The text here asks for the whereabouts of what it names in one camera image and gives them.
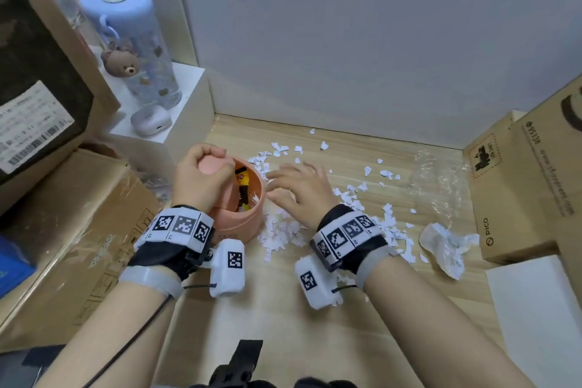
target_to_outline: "barcode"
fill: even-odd
[[[32,152],[34,149],[38,148],[39,146],[41,146],[46,140],[48,140],[48,138],[54,134],[56,134],[59,129],[61,129],[61,126],[64,123],[62,121],[59,122],[59,124],[55,124],[54,126],[48,128],[46,130],[46,132],[44,134],[42,134],[41,136],[39,136],[36,140],[34,140],[33,142],[31,142],[31,144],[29,144],[28,146],[26,146],[24,149],[22,149],[19,153],[17,153],[15,156],[13,156],[12,158],[10,158],[8,160],[8,163],[10,163],[11,165],[15,165],[17,164],[19,161],[23,160],[30,152]]]

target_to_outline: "blue water bottle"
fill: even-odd
[[[130,92],[145,105],[176,106],[182,92],[168,48],[159,30],[152,0],[79,0],[84,14],[109,45],[105,68],[123,77]]]

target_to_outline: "blue box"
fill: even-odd
[[[0,236],[0,298],[33,274],[34,270],[16,244]]]

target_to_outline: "wooden surface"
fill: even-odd
[[[260,150],[272,152],[271,142],[289,146],[289,154],[268,157],[271,170],[284,162],[302,160],[322,164],[331,185],[342,191],[351,184],[368,184],[359,193],[369,215],[383,217],[382,207],[391,203],[398,227],[414,224],[408,230],[418,252],[418,236],[426,224],[438,221],[430,202],[423,202],[408,190],[409,177],[416,165],[414,155],[423,148],[440,160],[460,160],[461,151],[391,141],[361,135],[278,123],[217,115],[208,142],[222,146],[233,155],[249,158]],[[328,150],[320,150],[322,141]],[[303,155],[293,151],[303,147]],[[365,178],[364,168],[373,171]],[[400,174],[401,180],[390,181],[380,170]],[[378,182],[386,184],[382,188]],[[417,210],[413,215],[410,209]],[[463,207],[454,221],[458,232],[475,232],[473,208],[468,187],[464,187]],[[208,383],[214,369],[228,363],[239,339],[263,339],[263,351],[254,379],[267,379],[280,388],[293,386],[302,376],[325,380],[348,379],[360,387],[421,387],[402,352],[383,325],[365,295],[358,289],[343,292],[344,304],[320,311],[312,310],[295,277],[294,264],[311,253],[309,247],[288,244],[287,249],[273,252],[264,262],[265,249],[258,241],[246,248],[246,286],[243,293],[215,300],[205,289],[187,290],[179,302],[158,367],[156,383],[186,387]],[[440,271],[428,252],[431,263],[417,256],[414,268],[437,289],[464,310],[473,321],[503,347],[503,339],[492,305],[485,270],[492,264],[481,259],[478,247],[464,256],[466,271],[461,281],[454,281]],[[207,282],[208,276],[197,273],[195,281]]]

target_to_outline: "human hand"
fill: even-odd
[[[198,170],[198,161],[204,155],[224,158],[226,149],[217,148],[206,143],[191,147],[185,157],[176,166],[172,188],[172,206],[185,204],[208,213],[221,195],[221,189],[235,174],[235,162],[225,164],[212,175]]]
[[[273,180],[266,186],[266,197],[308,229],[317,230],[323,217],[339,204],[321,166],[305,162],[282,164],[279,170],[268,172],[266,177]]]

